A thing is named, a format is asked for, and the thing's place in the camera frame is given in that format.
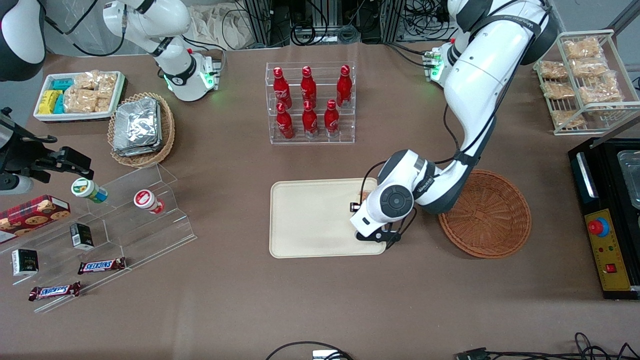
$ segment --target coca-cola bottle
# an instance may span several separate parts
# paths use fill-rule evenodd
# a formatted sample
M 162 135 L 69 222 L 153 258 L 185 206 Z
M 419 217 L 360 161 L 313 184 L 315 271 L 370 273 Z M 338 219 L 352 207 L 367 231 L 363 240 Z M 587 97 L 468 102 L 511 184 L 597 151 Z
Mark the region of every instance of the coca-cola bottle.
M 300 89 L 302 90 L 302 101 L 310 101 L 311 106 L 315 109 L 317 99 L 316 81 L 311 76 L 311 68 L 308 66 L 302 68 Z
M 326 111 L 324 112 L 324 128 L 326 129 L 326 135 L 330 138 L 335 138 L 340 133 L 338 119 L 340 114 L 335 108 L 335 100 L 331 99 L 326 102 Z
M 340 68 L 340 79 L 338 79 L 337 86 L 338 96 L 336 97 L 336 102 L 340 108 L 351 107 L 351 87 L 353 82 L 351 81 L 350 72 L 349 65 L 343 65 Z
M 282 75 L 282 69 L 280 67 L 273 68 L 273 92 L 276 93 L 276 99 L 286 106 L 287 109 L 291 109 L 291 92 L 289 91 L 289 83 Z
M 305 136 L 313 139 L 318 136 L 318 116 L 309 100 L 303 102 L 303 106 L 305 111 L 302 113 L 302 126 L 305 128 Z
M 276 116 L 276 122 L 278 123 L 278 129 L 285 139 L 291 139 L 296 134 L 293 129 L 293 123 L 291 122 L 291 115 L 287 113 L 287 108 L 282 102 L 276 105 L 278 115 Z

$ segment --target yellow snack box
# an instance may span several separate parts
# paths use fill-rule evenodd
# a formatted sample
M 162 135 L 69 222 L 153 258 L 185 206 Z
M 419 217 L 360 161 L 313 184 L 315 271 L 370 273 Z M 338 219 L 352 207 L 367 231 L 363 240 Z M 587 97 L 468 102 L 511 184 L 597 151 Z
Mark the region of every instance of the yellow snack box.
M 52 114 L 56 107 L 58 96 L 62 95 L 62 90 L 46 90 L 42 96 L 42 101 L 38 105 L 38 113 Z

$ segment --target round basket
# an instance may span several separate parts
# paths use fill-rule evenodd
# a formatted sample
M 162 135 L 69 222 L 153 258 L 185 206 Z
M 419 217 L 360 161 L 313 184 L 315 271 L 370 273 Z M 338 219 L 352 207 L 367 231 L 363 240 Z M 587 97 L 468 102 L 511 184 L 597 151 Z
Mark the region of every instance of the round basket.
M 160 102 L 160 114 L 161 114 L 161 123 L 162 123 L 162 138 L 163 138 L 163 148 L 158 152 L 152 152 L 149 154 L 135 155 L 130 157 L 120 156 L 116 154 L 114 151 L 111 151 L 111 157 L 116 159 L 117 162 L 127 165 L 130 167 L 146 167 L 151 163 L 160 163 L 163 161 L 171 148 L 173 147 L 173 141 L 175 139 L 175 122 L 173 121 L 173 114 L 171 113 L 171 109 L 169 109 L 169 105 L 167 105 L 166 101 L 157 94 L 152 94 L 148 92 L 143 92 L 142 94 L 136 94 L 131 97 L 128 97 L 122 101 L 125 102 L 133 102 L 142 99 L 143 97 L 152 97 L 155 100 Z M 113 133 L 115 126 L 115 113 L 111 116 L 109 120 L 109 132 L 107 133 L 107 141 L 113 148 Z
M 438 219 L 454 244 L 485 259 L 514 254 L 531 231 L 524 196 L 507 179 L 487 170 L 471 171 L 456 204 Z

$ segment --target brown table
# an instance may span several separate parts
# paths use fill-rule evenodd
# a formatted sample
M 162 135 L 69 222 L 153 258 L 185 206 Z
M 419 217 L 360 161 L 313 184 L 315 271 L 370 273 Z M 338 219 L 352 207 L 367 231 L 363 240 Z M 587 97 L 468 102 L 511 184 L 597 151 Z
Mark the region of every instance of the brown table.
M 422 44 L 423 49 L 431 44 Z M 272 146 L 264 105 L 267 61 L 355 59 L 356 144 Z M 0 281 L 0 353 L 5 359 L 264 359 L 277 346 L 325 341 L 361 360 L 448 359 L 475 347 L 573 350 L 573 333 L 618 349 L 638 343 L 638 303 L 602 300 L 566 152 L 584 137 L 556 137 L 530 68 L 518 71 L 479 168 L 514 182 L 533 229 L 515 255 L 479 260 L 419 211 L 402 242 L 380 256 L 275 259 L 269 255 L 269 189 L 282 180 L 361 177 L 394 151 L 439 160 L 454 144 L 442 125 L 441 89 L 382 45 L 285 47 L 228 54 L 220 90 L 178 101 L 150 56 L 51 56 L 45 73 L 120 70 L 127 95 L 161 94 L 177 122 L 163 163 L 179 179 L 179 206 L 198 239 L 46 315 L 24 289 Z M 450 123 L 456 123 L 453 116 Z M 107 125 L 45 125 L 93 159 L 106 183 L 132 169 L 109 155 Z M 68 199 L 75 177 L 54 174 L 30 195 Z M 310 347 L 274 359 L 308 359 Z

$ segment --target red cookie box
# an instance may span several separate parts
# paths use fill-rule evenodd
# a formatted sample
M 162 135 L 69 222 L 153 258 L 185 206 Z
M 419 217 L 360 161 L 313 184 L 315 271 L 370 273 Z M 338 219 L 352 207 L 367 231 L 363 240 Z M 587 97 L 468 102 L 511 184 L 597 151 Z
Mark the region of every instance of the red cookie box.
M 42 195 L 2 211 L 0 212 L 0 243 L 66 218 L 70 214 L 69 204 L 51 195 Z

